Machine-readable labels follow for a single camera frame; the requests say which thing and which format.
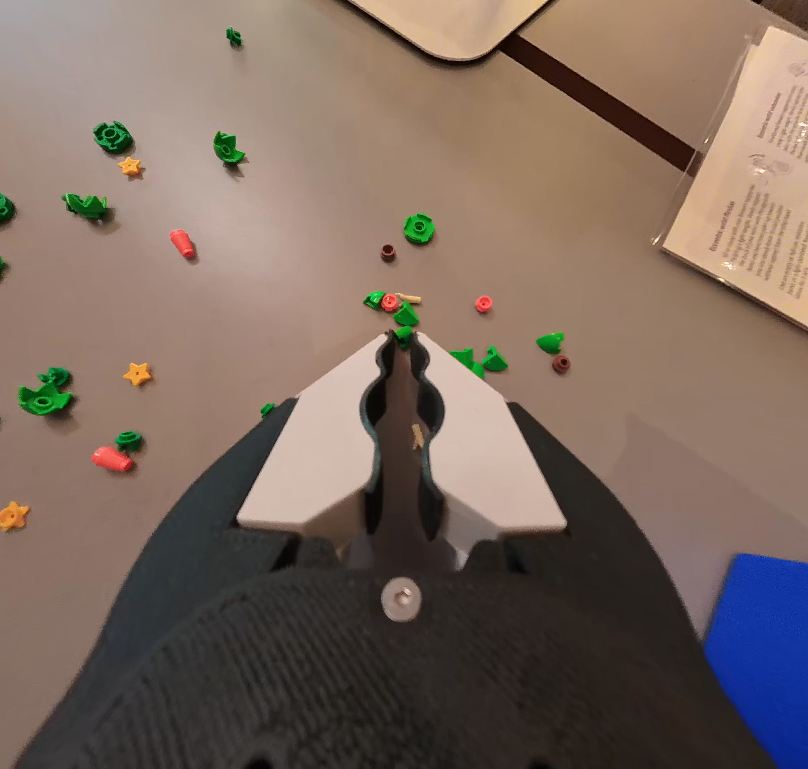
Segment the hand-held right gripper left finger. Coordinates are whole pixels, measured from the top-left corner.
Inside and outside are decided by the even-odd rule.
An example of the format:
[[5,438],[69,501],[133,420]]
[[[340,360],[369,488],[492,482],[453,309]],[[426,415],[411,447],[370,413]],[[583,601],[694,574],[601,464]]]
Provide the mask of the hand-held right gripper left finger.
[[383,333],[296,397],[237,512],[239,527],[327,540],[338,556],[374,532],[383,506],[376,427],[395,349]]

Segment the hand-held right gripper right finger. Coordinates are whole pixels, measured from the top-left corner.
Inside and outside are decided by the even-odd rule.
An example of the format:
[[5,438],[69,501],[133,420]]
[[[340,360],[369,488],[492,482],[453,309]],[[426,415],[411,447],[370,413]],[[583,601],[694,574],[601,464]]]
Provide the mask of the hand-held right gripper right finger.
[[460,569],[481,541],[564,532],[566,518],[504,397],[422,332],[409,358],[425,428],[418,507],[428,540],[445,542]]

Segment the blue storage bin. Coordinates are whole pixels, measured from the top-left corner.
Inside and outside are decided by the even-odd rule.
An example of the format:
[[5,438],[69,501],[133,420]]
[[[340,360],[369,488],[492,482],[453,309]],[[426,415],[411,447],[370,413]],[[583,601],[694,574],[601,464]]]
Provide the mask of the blue storage bin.
[[722,690],[780,768],[807,767],[807,564],[739,553],[704,651]]

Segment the leaflet in plastic sleeve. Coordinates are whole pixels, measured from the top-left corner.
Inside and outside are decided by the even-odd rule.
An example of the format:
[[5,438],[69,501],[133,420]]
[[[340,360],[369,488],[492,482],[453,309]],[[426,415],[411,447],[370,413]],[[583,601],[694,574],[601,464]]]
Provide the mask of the leaflet in plastic sleeve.
[[748,38],[652,242],[806,329],[805,38]]

